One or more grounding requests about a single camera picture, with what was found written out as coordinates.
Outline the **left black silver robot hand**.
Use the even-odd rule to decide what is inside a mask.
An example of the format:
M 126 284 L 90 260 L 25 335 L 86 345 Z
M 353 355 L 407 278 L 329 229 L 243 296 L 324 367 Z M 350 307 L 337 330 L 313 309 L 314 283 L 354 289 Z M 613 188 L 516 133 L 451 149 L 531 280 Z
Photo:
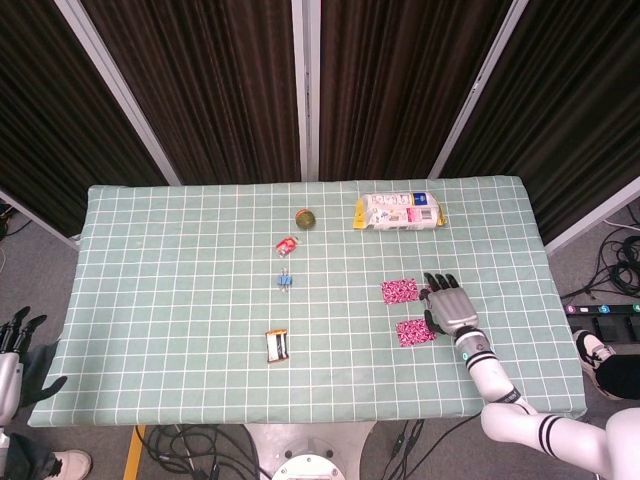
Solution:
M 58 343 L 31 348 L 34 333 L 47 320 L 39 315 L 26 321 L 31 310 L 25 306 L 1 325 L 1 427 L 7 427 L 17 413 L 57 394 L 67 382 L 58 376 L 48 386 Z

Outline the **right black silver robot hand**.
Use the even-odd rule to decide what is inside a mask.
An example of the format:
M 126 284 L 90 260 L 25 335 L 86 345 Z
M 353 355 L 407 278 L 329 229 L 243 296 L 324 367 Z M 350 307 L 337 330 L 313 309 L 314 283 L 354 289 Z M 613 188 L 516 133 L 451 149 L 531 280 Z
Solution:
M 425 303 L 424 320 L 432 332 L 458 336 L 477 329 L 479 317 L 466 291 L 452 274 L 423 274 L 426 287 L 419 292 Z

